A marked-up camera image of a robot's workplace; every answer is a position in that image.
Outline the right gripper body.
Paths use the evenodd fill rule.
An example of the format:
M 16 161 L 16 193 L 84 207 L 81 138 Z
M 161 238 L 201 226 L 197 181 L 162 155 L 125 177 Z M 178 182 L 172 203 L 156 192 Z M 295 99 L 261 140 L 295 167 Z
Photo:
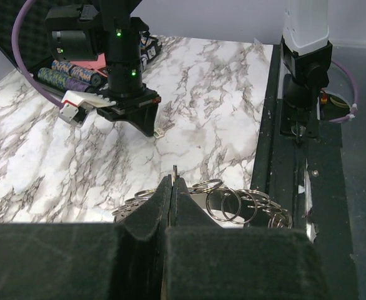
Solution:
M 105 70 L 108 86 L 100 94 L 115 101 L 116 105 L 97 109 L 98 115 L 115 121 L 114 113 L 122 114 L 126 109 L 141 108 L 149 104 L 159 105 L 161 97 L 142 81 L 141 62 L 108 63 Z

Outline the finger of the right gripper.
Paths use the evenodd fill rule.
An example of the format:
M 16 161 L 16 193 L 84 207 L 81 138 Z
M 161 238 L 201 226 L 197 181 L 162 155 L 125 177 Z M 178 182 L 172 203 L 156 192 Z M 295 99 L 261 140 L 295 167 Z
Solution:
M 143 107 L 129 108 L 122 114 L 115 112 L 113 119 L 115 121 L 128 122 L 143 135 L 152 137 L 154 135 L 158 107 L 158 104 L 149 104 Z

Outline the green tagged key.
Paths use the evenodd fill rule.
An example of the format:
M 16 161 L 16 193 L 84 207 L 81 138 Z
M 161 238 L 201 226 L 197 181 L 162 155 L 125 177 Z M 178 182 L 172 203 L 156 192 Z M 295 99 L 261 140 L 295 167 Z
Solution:
M 174 127 L 174 123 L 170 123 L 164 127 L 158 127 L 154 129 L 154 137 L 156 139 L 160 139 L 163 138 L 165 136 L 165 133 L 168 129 L 173 128 Z

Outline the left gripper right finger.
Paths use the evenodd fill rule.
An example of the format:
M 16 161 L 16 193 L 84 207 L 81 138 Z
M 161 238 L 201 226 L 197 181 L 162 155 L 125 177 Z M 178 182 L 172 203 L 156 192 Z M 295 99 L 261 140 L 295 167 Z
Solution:
M 314 245 L 294 229 L 222 228 L 172 188 L 166 230 L 167 299 L 328 299 Z

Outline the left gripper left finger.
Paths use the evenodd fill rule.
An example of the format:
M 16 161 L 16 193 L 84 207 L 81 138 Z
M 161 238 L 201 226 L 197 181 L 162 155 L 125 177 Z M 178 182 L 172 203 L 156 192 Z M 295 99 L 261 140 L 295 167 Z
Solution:
M 0 224 L 0 299 L 160 299 L 172 196 L 117 223 Z

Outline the metal key ring disc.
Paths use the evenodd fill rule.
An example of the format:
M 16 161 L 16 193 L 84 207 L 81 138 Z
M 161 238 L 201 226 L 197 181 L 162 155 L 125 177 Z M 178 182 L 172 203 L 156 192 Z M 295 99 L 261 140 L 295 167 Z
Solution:
M 258 226 L 290 229 L 292 215 L 258 190 L 233 189 L 219 178 L 197 182 L 188 188 L 190 198 L 222 227 Z

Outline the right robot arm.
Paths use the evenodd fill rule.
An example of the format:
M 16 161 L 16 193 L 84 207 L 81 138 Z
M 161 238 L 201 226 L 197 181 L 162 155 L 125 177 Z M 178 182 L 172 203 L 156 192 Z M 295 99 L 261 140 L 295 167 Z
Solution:
M 160 95 L 142 81 L 142 37 L 149 26 L 132 16 L 137 1 L 98 1 L 49 10 L 45 26 L 57 61 L 95 61 L 105 56 L 107 90 L 98 94 L 68 91 L 59 115 L 81 125 L 90 109 L 103 118 L 126 121 L 146 136 L 154 134 Z M 326 1 L 288 1 L 281 39 L 282 60 L 291 75 L 287 103 L 289 129 L 299 138 L 319 133 L 317 102 L 329 84 L 332 60 Z

